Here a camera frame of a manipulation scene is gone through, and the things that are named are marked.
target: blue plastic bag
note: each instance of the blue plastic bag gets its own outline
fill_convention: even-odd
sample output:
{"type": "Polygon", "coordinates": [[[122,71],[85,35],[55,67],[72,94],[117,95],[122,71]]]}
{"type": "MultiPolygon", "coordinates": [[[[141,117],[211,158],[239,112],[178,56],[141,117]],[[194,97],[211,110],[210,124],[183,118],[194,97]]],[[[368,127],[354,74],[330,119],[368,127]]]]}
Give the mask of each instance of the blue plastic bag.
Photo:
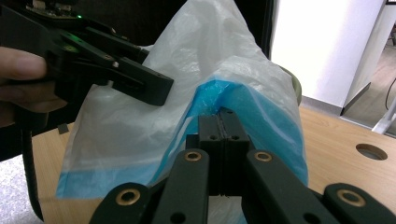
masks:
{"type": "MultiPolygon", "coordinates": [[[[234,1],[188,1],[144,65],[175,80],[165,105],[93,87],[66,149],[58,197],[105,197],[125,182],[155,183],[184,149],[186,134],[197,133],[198,116],[222,106],[238,115],[256,148],[275,152],[307,183],[291,77],[265,58],[234,1]]],[[[244,221],[234,203],[211,201],[209,220],[244,221]]]]}

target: desk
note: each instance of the desk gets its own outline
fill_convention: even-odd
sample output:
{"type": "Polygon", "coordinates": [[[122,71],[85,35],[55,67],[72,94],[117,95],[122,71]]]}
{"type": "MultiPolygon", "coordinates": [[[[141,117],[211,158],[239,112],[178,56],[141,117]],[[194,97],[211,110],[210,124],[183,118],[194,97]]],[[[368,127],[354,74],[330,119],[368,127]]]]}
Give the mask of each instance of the desk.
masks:
{"type": "MultiPolygon", "coordinates": [[[[346,121],[300,108],[304,129],[309,188],[322,193],[331,183],[348,183],[366,190],[396,214],[396,139],[372,133],[346,121]],[[362,156],[357,144],[383,149],[388,158],[362,156]]],[[[38,194],[46,223],[88,223],[101,200],[57,200],[55,190],[68,133],[56,130],[33,140],[38,194]]]]}

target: white plastic bag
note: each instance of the white plastic bag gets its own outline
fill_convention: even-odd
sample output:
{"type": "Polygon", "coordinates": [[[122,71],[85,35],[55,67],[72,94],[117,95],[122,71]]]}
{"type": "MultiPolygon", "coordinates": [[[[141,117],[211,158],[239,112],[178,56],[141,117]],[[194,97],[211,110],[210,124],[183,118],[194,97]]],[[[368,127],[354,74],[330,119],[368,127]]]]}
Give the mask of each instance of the white plastic bag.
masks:
{"type": "Polygon", "coordinates": [[[144,65],[175,80],[165,105],[92,88],[64,156],[59,197],[104,197],[125,182],[155,182],[186,134],[197,133],[197,117],[221,106],[239,116],[256,148],[274,151],[307,183],[290,76],[265,58],[234,1],[188,1],[144,65]]]}

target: wooden floor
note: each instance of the wooden floor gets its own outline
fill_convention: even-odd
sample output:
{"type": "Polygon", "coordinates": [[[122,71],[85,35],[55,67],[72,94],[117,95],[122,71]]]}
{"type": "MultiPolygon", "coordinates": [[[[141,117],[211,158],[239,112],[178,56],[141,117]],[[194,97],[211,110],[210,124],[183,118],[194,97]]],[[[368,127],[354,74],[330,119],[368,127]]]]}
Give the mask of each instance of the wooden floor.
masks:
{"type": "MultiPolygon", "coordinates": [[[[348,109],[342,119],[356,122],[366,128],[372,129],[387,112],[385,100],[389,87],[396,78],[396,46],[391,41],[385,46],[376,71],[373,75],[371,86],[359,100],[348,109]]],[[[388,107],[396,97],[396,83],[393,85],[388,98],[388,107]]],[[[396,122],[390,126],[387,135],[396,136],[396,122]]]]}

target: human hand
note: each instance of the human hand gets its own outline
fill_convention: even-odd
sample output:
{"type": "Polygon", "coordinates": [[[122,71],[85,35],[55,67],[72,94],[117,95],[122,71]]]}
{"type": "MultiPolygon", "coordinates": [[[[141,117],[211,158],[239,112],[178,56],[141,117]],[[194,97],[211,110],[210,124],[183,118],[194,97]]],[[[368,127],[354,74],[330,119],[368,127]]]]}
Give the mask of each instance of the human hand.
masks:
{"type": "Polygon", "coordinates": [[[54,82],[8,85],[12,80],[40,79],[46,75],[43,58],[0,47],[0,128],[14,123],[14,105],[36,113],[46,113],[67,104],[54,94],[54,82]]]}

